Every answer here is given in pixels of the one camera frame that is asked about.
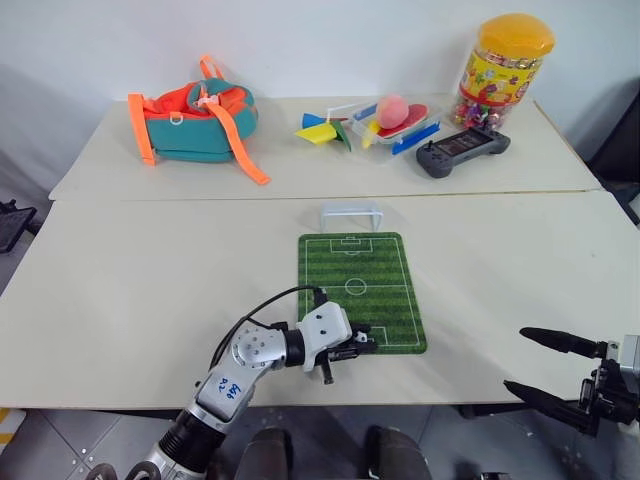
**center circle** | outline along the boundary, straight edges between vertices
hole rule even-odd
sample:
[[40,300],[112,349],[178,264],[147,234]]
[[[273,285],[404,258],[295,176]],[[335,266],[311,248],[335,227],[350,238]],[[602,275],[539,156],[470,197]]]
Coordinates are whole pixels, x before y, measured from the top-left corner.
[[344,289],[349,295],[358,297],[367,291],[367,284],[361,278],[350,278],[344,282]]

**pink ball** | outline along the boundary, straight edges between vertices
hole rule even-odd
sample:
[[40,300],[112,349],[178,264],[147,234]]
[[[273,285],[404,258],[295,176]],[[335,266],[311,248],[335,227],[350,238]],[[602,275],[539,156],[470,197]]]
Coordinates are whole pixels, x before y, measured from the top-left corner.
[[387,95],[378,102],[376,119],[382,128],[396,128],[409,116],[409,104],[400,95]]

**green plastic piece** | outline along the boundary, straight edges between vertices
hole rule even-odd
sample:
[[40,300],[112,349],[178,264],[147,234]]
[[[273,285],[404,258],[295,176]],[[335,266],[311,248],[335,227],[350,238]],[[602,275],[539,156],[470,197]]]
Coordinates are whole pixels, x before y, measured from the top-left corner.
[[[371,325],[378,354],[427,349],[402,237],[395,232],[302,235],[298,283],[326,289],[349,321]],[[313,310],[313,294],[298,295],[298,317]]]
[[338,120],[331,120],[331,125],[336,129],[336,133],[338,134],[338,138],[336,138],[336,140],[342,140],[344,142],[344,146],[347,147],[347,150],[351,151],[351,142],[349,141],[349,137],[347,137],[347,132],[344,131],[342,122]]

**jar label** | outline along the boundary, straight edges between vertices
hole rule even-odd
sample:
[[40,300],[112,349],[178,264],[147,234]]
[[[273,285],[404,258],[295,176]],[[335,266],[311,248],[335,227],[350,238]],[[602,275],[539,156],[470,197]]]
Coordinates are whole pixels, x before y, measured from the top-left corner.
[[503,67],[471,52],[462,80],[462,94],[485,105],[502,107],[514,105],[524,96],[540,66],[529,69]]

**yellow lid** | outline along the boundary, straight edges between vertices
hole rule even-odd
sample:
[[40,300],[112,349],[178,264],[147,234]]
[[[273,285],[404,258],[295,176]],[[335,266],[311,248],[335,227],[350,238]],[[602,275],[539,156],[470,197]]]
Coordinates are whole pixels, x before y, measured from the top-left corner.
[[485,50],[507,58],[538,58],[555,45],[553,32],[541,20],[526,13],[508,13],[482,24],[478,43]]

